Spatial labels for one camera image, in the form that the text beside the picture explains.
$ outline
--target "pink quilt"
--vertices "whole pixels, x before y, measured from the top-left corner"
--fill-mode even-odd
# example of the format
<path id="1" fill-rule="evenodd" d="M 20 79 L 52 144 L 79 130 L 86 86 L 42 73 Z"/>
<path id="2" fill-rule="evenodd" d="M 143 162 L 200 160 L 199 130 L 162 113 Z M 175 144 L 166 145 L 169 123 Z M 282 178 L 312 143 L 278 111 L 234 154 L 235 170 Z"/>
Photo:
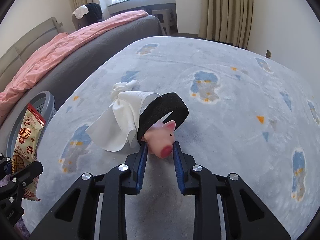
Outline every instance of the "pink quilt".
<path id="1" fill-rule="evenodd" d="M 74 33 L 60 33 L 35 51 L 19 69 L 5 90 L 0 93 L 0 127 L 23 94 L 65 57 L 101 34 L 120 25 L 147 16 L 141 11 L 125 12 L 103 22 L 84 27 Z"/>

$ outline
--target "beige headboard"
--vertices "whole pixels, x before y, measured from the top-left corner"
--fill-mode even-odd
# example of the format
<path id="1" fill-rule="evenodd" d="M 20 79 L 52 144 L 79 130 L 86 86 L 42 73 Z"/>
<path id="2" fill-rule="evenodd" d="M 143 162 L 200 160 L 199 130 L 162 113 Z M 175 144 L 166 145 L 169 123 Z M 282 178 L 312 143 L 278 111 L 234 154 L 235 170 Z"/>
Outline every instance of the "beige headboard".
<path id="1" fill-rule="evenodd" d="M 0 92 L 4 91 L 17 71 L 37 49 L 61 32 L 61 26 L 62 23 L 59 24 L 51 17 L 23 35 L 7 50 L 0 58 Z"/>

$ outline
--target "white stool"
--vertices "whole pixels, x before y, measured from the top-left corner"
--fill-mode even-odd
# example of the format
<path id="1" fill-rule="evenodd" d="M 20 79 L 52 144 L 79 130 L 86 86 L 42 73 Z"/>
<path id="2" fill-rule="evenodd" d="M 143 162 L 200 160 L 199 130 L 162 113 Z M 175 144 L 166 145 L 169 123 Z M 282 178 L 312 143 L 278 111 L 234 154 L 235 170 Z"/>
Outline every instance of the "white stool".
<path id="1" fill-rule="evenodd" d="M 153 10 L 152 15 L 160 20 L 161 26 L 165 33 L 167 36 L 170 36 L 170 27 L 176 25 L 172 9 Z"/>

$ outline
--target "gray bed sheet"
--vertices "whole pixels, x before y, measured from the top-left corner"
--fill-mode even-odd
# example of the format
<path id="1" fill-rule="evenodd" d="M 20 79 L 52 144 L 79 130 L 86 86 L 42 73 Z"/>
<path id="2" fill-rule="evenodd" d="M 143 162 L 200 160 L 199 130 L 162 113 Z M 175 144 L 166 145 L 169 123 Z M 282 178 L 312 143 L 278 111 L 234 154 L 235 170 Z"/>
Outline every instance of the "gray bed sheet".
<path id="1" fill-rule="evenodd" d="M 159 20 L 149 15 L 107 31 L 70 54 L 25 93 L 11 110 L 0 128 L 0 153 L 6 154 L 11 129 L 22 109 L 35 95 L 49 91 L 58 110 L 78 86 L 108 59 L 135 41 L 163 34 Z"/>

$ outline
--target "metal bolt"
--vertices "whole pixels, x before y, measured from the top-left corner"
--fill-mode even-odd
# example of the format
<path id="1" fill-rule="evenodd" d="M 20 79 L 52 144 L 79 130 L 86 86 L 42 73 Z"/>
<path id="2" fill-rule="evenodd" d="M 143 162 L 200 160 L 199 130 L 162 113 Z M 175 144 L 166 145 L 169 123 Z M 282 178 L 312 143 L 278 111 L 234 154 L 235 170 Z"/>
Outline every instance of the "metal bolt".
<path id="1" fill-rule="evenodd" d="M 235 173 L 231 173 L 229 177 L 231 180 L 238 180 L 239 179 L 239 176 Z"/>
<path id="2" fill-rule="evenodd" d="M 126 170 L 128 169 L 128 165 L 126 165 L 126 164 L 120 164 L 119 167 L 118 167 L 118 169 L 119 169 L 120 171 L 126 171 Z"/>
<path id="3" fill-rule="evenodd" d="M 83 180 L 87 180 L 91 178 L 91 174 L 90 173 L 84 173 L 81 175 L 81 179 Z"/>
<path id="4" fill-rule="evenodd" d="M 200 165 L 195 165 L 192 167 L 194 171 L 202 171 L 202 167 Z"/>

